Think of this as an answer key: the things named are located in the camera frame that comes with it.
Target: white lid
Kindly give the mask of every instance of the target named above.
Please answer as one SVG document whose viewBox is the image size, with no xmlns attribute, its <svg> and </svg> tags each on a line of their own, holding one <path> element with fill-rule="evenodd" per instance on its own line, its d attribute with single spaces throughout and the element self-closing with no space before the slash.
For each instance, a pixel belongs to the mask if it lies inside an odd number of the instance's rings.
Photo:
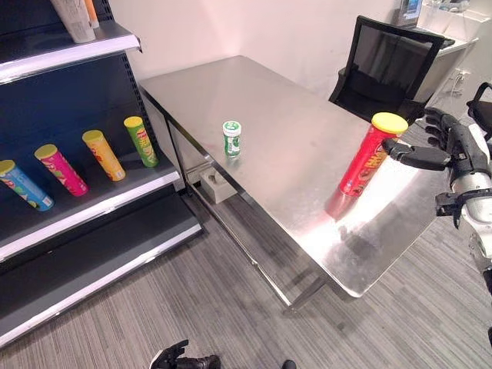
<svg viewBox="0 0 492 369">
<path fill-rule="evenodd" d="M 241 124 L 238 121 L 226 121 L 222 125 L 222 131 L 228 137 L 237 137 L 241 134 Z"/>
</svg>

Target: yellow pringles lid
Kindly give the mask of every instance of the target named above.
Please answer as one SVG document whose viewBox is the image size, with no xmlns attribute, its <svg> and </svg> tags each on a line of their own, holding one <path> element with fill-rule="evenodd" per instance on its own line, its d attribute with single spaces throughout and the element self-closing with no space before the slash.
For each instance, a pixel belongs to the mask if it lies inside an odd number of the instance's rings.
<svg viewBox="0 0 492 369">
<path fill-rule="evenodd" d="M 9 173 L 13 168 L 15 168 L 15 163 L 13 160 L 0 161 L 0 177 L 3 177 Z"/>
<path fill-rule="evenodd" d="M 42 159 L 50 158 L 51 156 L 56 154 L 57 151 L 58 149 L 56 148 L 56 146 L 54 146 L 53 144 L 47 144 L 41 146 L 38 150 L 36 150 L 34 152 L 34 156 L 38 160 L 42 160 Z"/>
<path fill-rule="evenodd" d="M 140 117 L 128 117 L 123 121 L 126 128 L 136 128 L 141 125 L 144 121 Z"/>
<path fill-rule="evenodd" d="M 373 115 L 371 122 L 374 127 L 380 131 L 401 135 L 408 129 L 408 123 L 400 115 L 393 113 L 376 113 Z"/>
<path fill-rule="evenodd" d="M 82 135 L 82 140 L 88 144 L 90 142 L 96 142 L 100 141 L 104 138 L 105 136 L 102 134 L 101 131 L 97 129 L 93 129 L 92 131 L 87 131 Z"/>
</svg>

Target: stainless steel table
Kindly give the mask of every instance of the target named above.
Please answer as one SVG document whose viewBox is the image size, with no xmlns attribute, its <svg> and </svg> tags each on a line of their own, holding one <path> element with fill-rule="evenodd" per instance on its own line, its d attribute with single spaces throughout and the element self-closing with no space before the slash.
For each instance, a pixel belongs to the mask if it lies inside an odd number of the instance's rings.
<svg viewBox="0 0 492 369">
<path fill-rule="evenodd" d="M 168 128 L 177 128 L 321 267 L 324 273 L 291 303 L 235 237 L 291 308 L 300 307 L 327 276 L 359 298 L 434 219 L 443 173 L 391 159 L 350 213 L 338 222 L 330 218 L 326 201 L 357 152 L 367 122 L 251 59 L 236 56 L 161 75 L 143 81 L 141 88 Z M 222 123 L 227 120 L 242 125 L 236 159 L 224 154 Z M 182 160 L 180 166 L 186 178 Z"/>
</svg>

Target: shelf edge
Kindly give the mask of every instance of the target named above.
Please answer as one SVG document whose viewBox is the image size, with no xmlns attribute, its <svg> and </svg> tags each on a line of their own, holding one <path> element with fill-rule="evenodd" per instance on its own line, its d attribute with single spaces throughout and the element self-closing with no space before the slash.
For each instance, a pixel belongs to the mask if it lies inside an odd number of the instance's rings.
<svg viewBox="0 0 492 369">
<path fill-rule="evenodd" d="M 153 261 L 157 256 L 159 256 L 169 248 L 193 236 L 194 234 L 198 233 L 200 230 L 201 230 L 200 224 L 194 225 L 193 227 L 187 229 L 186 231 L 183 231 L 180 234 L 174 236 L 173 238 L 170 238 L 166 242 L 160 244 L 156 248 L 153 248 L 152 250 L 145 252 L 144 254 L 128 262 L 122 267 L 116 269 L 110 274 L 105 275 L 103 278 L 99 279 L 98 281 L 82 288 L 80 291 L 68 296 L 66 299 L 61 300 L 60 302 L 46 309 L 42 313 L 35 315 L 25 323 L 17 326 L 16 328 L 12 329 L 8 333 L 1 336 L 0 348 L 4 347 L 6 344 L 9 344 L 10 342 L 22 336 L 23 334 L 28 333 L 30 330 L 39 326 L 41 323 L 47 321 L 48 319 L 60 315 L 61 312 L 69 309 L 70 307 L 77 304 L 79 301 L 101 290 L 103 287 L 107 286 L 108 284 L 118 280 L 119 278 L 123 277 L 125 274 L 128 274 L 133 270 L 135 270 L 136 268 L 144 264 L 147 264 L 150 261 Z"/>
<path fill-rule="evenodd" d="M 90 208 L 84 209 L 60 221 L 56 221 L 47 227 L 38 229 L 27 236 L 18 238 L 17 240 L 0 248 L 0 263 L 16 254 L 19 254 L 23 250 L 38 244 L 41 241 L 47 240 L 57 234 L 61 234 L 62 232 L 83 224 L 86 221 L 109 214 L 122 205 L 136 200 L 137 198 L 140 198 L 151 191 L 157 190 L 158 188 L 163 188 L 178 179 L 178 172 L 173 171 L 172 173 L 156 178 L 122 194 L 118 194 L 112 198 L 101 201 Z"/>
<path fill-rule="evenodd" d="M 80 44 L 55 52 L 47 52 L 45 54 L 23 59 L 7 61 L 0 65 L 0 85 L 64 65 L 68 66 L 89 59 L 99 58 L 104 55 L 111 55 L 136 48 L 140 48 L 140 41 L 137 36 L 125 35 L 117 38 Z"/>
</svg>

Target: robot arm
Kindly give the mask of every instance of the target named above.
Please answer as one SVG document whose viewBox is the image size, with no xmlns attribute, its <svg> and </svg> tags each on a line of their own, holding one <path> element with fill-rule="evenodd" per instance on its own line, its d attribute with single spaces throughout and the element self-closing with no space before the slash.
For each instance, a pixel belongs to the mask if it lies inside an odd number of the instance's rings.
<svg viewBox="0 0 492 369">
<path fill-rule="evenodd" d="M 435 148 L 383 142 L 395 160 L 415 168 L 450 172 L 452 192 L 436 196 L 437 216 L 454 217 L 454 225 L 469 237 L 470 253 L 492 294 L 492 181 L 490 153 L 477 124 L 463 126 L 439 109 L 426 109 L 426 132 Z"/>
</svg>

